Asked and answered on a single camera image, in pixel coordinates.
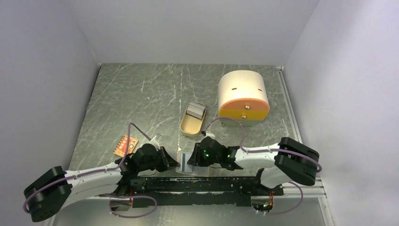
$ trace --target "gray marble surface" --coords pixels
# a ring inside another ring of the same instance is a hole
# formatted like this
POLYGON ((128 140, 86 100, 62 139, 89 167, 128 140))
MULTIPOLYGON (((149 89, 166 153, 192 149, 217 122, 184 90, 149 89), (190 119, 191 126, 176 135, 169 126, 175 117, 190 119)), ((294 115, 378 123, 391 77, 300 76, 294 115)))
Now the gray marble surface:
MULTIPOLYGON (((76 144, 69 170, 83 170, 108 164, 118 156, 112 152, 119 139, 127 134, 127 124, 136 123, 151 137, 163 136, 161 145, 176 159, 182 149, 192 152, 203 136, 186 137, 179 123, 190 101, 207 106, 203 126, 217 116, 217 85, 231 71, 251 70, 263 76, 270 112, 255 126, 246 127, 244 146, 271 145, 281 137, 294 138, 286 99, 278 73, 273 66, 256 65, 183 65, 183 64, 103 64, 93 90, 86 117, 76 144)), ((223 145, 238 145, 239 127, 214 122, 210 130, 223 145)), ((136 129, 131 136, 146 142, 136 129)), ((258 168, 227 171, 211 169, 211 176, 255 175, 258 168)), ((183 176, 174 170, 155 176, 183 176)))

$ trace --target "purple cable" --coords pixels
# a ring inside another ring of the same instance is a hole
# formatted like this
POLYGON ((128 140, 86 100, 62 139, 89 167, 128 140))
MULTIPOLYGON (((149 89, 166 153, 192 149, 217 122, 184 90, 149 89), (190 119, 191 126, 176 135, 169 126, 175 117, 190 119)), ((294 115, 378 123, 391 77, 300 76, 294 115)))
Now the purple cable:
MULTIPOLYGON (((140 131, 140 133, 143 134, 148 140, 151 140, 151 138, 150 138, 146 133, 144 133, 141 129, 139 129, 134 123, 130 122, 130 123, 128 124, 128 141, 127 141, 128 144, 129 144, 129 139, 130 139, 130 125, 133 125, 133 126, 134 126, 138 131, 140 131)), ((118 164, 116 167, 114 167, 114 168, 99 169, 99 170, 96 169, 96 170, 92 170, 92 171, 89 171, 89 172, 80 173, 80 174, 78 174, 77 176, 76 176, 76 175, 72 175, 72 176, 69 176, 69 177, 65 177, 65 178, 62 178, 62 179, 58 179, 58 180, 56 180, 56 181, 54 181, 54 182, 51 182, 50 184, 48 184, 48 185, 46 185, 46 186, 40 188, 39 190, 37 190, 36 192, 34 192, 33 194, 31 194, 28 198, 26 198, 26 200, 25 200, 25 202, 24 202, 24 206, 23 206, 24 211, 25 211, 26 213, 29 213, 29 210, 28 210, 28 208, 27 208, 28 202, 29 202, 33 197, 37 196, 37 194, 39 194, 40 192, 46 190, 47 188, 49 188, 49 187, 51 187, 51 186, 53 186, 53 185, 56 185, 56 184, 58 184, 58 183, 60 183, 60 182, 63 182, 63 181, 69 180, 69 179, 75 179, 76 177, 79 178, 79 177, 83 177, 83 176, 90 175, 90 174, 93 174, 93 173, 106 172, 106 171, 109 171, 109 170, 117 170, 117 169, 119 169, 119 167, 120 167, 120 166, 123 164, 123 162, 125 161, 125 158, 126 158, 126 155, 128 154, 128 151, 129 151, 129 145, 126 145, 125 155, 124 155, 123 158, 120 160, 119 164, 118 164)))
POLYGON ((113 195, 113 194, 106 194, 106 196, 108 196, 108 197, 112 197, 112 198, 129 198, 129 199, 151 199, 151 200, 153 200, 154 201, 154 204, 155 204, 155 206, 154 206, 154 208, 152 209, 152 210, 150 210, 148 213, 144 213, 144 214, 142 214, 142 215, 138 215, 138 216, 124 216, 124 215, 119 215, 119 214, 116 214, 114 211, 112 211, 112 207, 111 207, 111 201, 110 201, 110 204, 109 204, 109 207, 110 207, 110 213, 112 214, 112 215, 114 215, 114 216, 117 216, 117 217, 119 217, 119 218, 142 218, 142 217, 145 217, 145 216, 148 216, 148 215, 150 215, 150 214, 152 214, 156 209, 157 209, 157 207, 158 207, 158 202, 157 202, 157 200, 156 199, 154 199, 153 197, 151 197, 151 196, 147 196, 147 195, 136 195, 136 196, 115 196, 115 195, 113 195))
POLYGON ((241 139, 241 141, 240 141, 240 143, 239 143, 239 147, 240 147, 245 153, 247 153, 247 154, 249 154, 249 153, 265 153, 265 152, 284 152, 284 153, 288 153, 288 154, 292 154, 292 155, 299 156, 299 157, 304 158, 304 159, 310 161, 311 163, 315 164, 315 165, 318 167, 317 172, 320 172, 321 169, 322 169, 320 163, 318 163, 318 162, 315 161, 314 159, 312 159, 312 158, 310 158, 310 157, 308 157, 308 156, 306 156, 306 155, 303 155, 303 154, 301 154, 301 153, 296 153, 296 152, 293 152, 293 151, 290 151, 290 150, 285 150, 285 149, 271 149, 271 150, 268 150, 268 149, 261 149, 261 150, 248 151, 247 149, 245 149, 245 148, 242 146, 242 143, 244 142, 244 139, 245 139, 245 137, 247 136, 247 134, 246 134, 246 132, 245 132, 245 129, 244 129, 244 127, 242 126, 241 122, 239 122, 238 120, 236 120, 236 119, 234 119, 234 118, 230 118, 230 117, 217 117, 217 118, 214 118, 214 119, 205 127, 205 130, 207 130, 207 129, 209 128, 209 126, 210 126, 214 121, 219 120, 219 119, 230 119, 230 120, 233 120, 233 121, 235 121, 235 122, 241 127, 242 132, 243 132, 243 136, 242 136, 242 139, 241 139))

